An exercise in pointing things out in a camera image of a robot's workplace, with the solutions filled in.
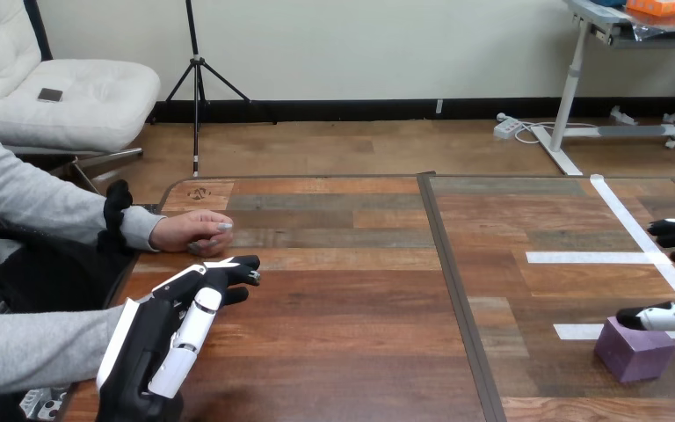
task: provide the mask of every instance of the purple foam block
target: purple foam block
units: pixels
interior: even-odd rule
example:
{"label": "purple foam block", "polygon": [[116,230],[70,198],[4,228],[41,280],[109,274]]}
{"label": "purple foam block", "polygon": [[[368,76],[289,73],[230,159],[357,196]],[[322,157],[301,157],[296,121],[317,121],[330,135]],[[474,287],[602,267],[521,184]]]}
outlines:
{"label": "purple foam block", "polygon": [[620,382],[658,378],[669,366],[675,341],[663,331],[636,331],[614,316],[599,334],[594,352]]}

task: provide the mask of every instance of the gray sleeve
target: gray sleeve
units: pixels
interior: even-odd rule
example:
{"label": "gray sleeve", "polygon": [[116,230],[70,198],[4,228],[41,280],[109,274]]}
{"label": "gray sleeve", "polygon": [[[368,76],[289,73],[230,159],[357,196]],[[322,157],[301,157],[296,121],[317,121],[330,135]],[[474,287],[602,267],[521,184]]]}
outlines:
{"label": "gray sleeve", "polygon": [[[105,229],[104,206],[104,197],[21,161],[0,143],[0,218],[92,244]],[[150,251],[149,235],[162,218],[131,207],[120,229],[131,247]]]}
{"label": "gray sleeve", "polygon": [[0,394],[97,376],[121,312],[0,315]]}

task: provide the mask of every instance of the black hair tie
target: black hair tie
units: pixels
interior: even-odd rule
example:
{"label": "black hair tie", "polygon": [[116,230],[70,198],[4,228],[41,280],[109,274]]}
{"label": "black hair tie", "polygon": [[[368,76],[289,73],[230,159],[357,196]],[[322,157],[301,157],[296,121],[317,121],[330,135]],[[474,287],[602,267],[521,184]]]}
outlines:
{"label": "black hair tie", "polygon": [[130,248],[127,247],[126,238],[120,231],[125,216],[123,210],[128,209],[131,205],[133,205],[133,196],[128,191],[127,181],[118,180],[107,188],[107,199],[103,212],[107,230],[99,232],[97,251],[103,253],[132,253]]}

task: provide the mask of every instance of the wall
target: wall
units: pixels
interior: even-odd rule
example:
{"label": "wall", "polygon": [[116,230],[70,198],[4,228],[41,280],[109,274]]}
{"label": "wall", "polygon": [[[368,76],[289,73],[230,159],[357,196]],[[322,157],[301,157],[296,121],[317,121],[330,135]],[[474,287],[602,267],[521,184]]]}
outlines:
{"label": "wall", "polygon": [[[559,0],[193,0],[200,52],[256,99],[559,97]],[[144,63],[166,97],[192,56],[184,0],[40,0],[55,58]],[[592,42],[579,96],[675,96],[675,51]],[[236,94],[206,78],[210,99]],[[192,98],[192,78],[176,99]]]}

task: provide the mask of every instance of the power strip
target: power strip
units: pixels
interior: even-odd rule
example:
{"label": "power strip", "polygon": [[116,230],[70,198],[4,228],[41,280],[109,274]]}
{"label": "power strip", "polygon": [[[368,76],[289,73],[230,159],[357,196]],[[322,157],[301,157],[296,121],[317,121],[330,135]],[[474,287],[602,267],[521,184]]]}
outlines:
{"label": "power strip", "polygon": [[524,123],[521,123],[513,117],[507,117],[493,129],[493,136],[498,139],[511,139],[523,127]]}

